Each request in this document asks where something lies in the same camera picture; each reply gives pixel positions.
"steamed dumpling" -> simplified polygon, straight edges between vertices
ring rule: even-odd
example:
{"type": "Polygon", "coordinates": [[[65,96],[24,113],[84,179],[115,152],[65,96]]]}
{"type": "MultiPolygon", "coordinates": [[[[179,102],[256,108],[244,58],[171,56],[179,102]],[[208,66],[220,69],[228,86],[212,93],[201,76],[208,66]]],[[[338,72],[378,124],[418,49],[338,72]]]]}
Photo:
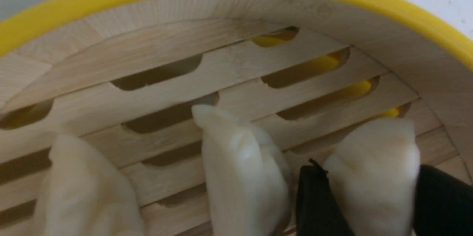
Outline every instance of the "steamed dumpling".
{"type": "Polygon", "coordinates": [[[49,159],[33,235],[143,236],[135,191],[101,153],[81,139],[59,135],[49,159]]]}
{"type": "Polygon", "coordinates": [[[324,169],[357,236],[407,236],[412,231],[419,166],[414,123],[383,118],[346,136],[324,169]]]}
{"type": "Polygon", "coordinates": [[[213,106],[193,106],[215,236],[278,236],[290,220],[289,166],[271,137],[213,106]]]}

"wooden surface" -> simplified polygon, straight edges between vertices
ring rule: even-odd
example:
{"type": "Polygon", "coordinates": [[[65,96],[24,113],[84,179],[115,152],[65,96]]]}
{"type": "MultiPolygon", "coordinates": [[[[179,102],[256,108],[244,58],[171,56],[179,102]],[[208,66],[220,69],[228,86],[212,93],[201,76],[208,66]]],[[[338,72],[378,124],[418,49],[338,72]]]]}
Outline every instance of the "wooden surface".
{"type": "Polygon", "coordinates": [[[326,0],[147,0],[96,13],[0,58],[0,214],[24,218],[0,221],[0,235],[25,234],[56,133],[84,138],[130,179],[148,235],[202,230],[201,131],[187,109],[197,101],[265,128],[296,177],[358,124],[400,111],[416,122],[422,162],[471,183],[472,87],[473,74],[423,37],[326,0]],[[300,29],[284,44],[250,40],[287,25],[300,29]],[[147,71],[190,57],[196,67],[147,83],[147,71]],[[280,88],[264,81],[319,57],[338,64],[280,88]],[[140,73],[137,89],[118,86],[140,73]],[[300,117],[284,115],[307,102],[300,117]]]}

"bamboo steamer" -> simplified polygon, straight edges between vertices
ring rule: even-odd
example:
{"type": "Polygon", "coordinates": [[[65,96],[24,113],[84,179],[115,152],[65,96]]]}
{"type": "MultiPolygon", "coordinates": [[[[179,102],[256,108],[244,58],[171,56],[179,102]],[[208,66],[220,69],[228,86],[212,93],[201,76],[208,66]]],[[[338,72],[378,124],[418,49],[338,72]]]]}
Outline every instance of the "bamboo steamer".
{"type": "Polygon", "coordinates": [[[295,176],[357,125],[411,118],[422,163],[471,184],[472,65],[402,0],[45,2],[0,24],[0,235],[30,234],[56,133],[131,181],[147,235],[211,235],[196,103],[265,128],[295,176]]]}

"slot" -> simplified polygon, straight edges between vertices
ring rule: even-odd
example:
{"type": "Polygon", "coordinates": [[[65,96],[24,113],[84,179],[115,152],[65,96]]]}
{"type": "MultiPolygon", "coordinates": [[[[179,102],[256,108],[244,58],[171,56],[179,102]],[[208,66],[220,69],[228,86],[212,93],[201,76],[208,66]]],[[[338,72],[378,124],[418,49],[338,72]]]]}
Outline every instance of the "slot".
{"type": "Polygon", "coordinates": [[[111,83],[124,91],[133,91],[148,85],[189,74],[199,67],[202,57],[202,54],[198,54],[154,69],[116,79],[111,81],[111,83]]]}
{"type": "Polygon", "coordinates": [[[0,212],[0,229],[30,218],[34,212],[36,201],[29,201],[0,212]]]}
{"type": "Polygon", "coordinates": [[[315,113],[324,111],[327,108],[334,108],[337,105],[367,96],[370,92],[375,90],[377,83],[378,78],[369,81],[362,81],[320,98],[280,111],[276,114],[285,120],[297,120],[313,116],[315,113]]]}
{"type": "Polygon", "coordinates": [[[51,166],[49,148],[0,164],[0,185],[51,166]]]}
{"type": "Polygon", "coordinates": [[[298,64],[273,74],[262,76],[261,80],[272,88],[283,88],[333,71],[343,66],[350,56],[346,48],[302,64],[298,64]]]}
{"type": "Polygon", "coordinates": [[[196,104],[215,105],[217,104],[217,101],[218,93],[213,93],[125,122],[123,123],[123,126],[139,134],[152,133],[191,119],[191,107],[196,104]]]}
{"type": "Polygon", "coordinates": [[[0,129],[14,130],[43,120],[51,111],[53,103],[54,99],[50,99],[10,113],[1,114],[0,129]]]}
{"type": "Polygon", "coordinates": [[[201,153],[202,141],[195,142],[175,150],[171,150],[160,155],[143,160],[144,165],[153,165],[157,167],[165,167],[179,161],[194,157],[201,153]]]}
{"type": "Polygon", "coordinates": [[[291,26],[266,35],[253,37],[251,41],[259,47],[275,47],[294,39],[299,28],[291,26]]]}
{"type": "Polygon", "coordinates": [[[186,189],[182,192],[178,192],[169,197],[157,201],[158,204],[167,208],[175,208],[185,201],[188,201],[192,198],[195,198],[199,195],[203,195],[207,192],[207,187],[205,183],[186,189]]]}

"steamer rack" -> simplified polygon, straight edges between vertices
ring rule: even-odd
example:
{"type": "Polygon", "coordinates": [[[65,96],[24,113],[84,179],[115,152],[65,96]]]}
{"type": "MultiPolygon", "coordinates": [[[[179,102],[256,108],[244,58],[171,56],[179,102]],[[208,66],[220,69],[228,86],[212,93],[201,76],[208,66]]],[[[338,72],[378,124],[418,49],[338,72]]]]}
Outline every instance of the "steamer rack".
{"type": "Polygon", "coordinates": [[[412,29],[333,0],[109,7],[5,52],[0,80],[2,236],[30,235],[56,133],[130,180],[147,236],[212,235],[196,103],[267,130],[295,177],[357,125],[410,118],[421,162],[472,183],[472,72],[412,29]]]}

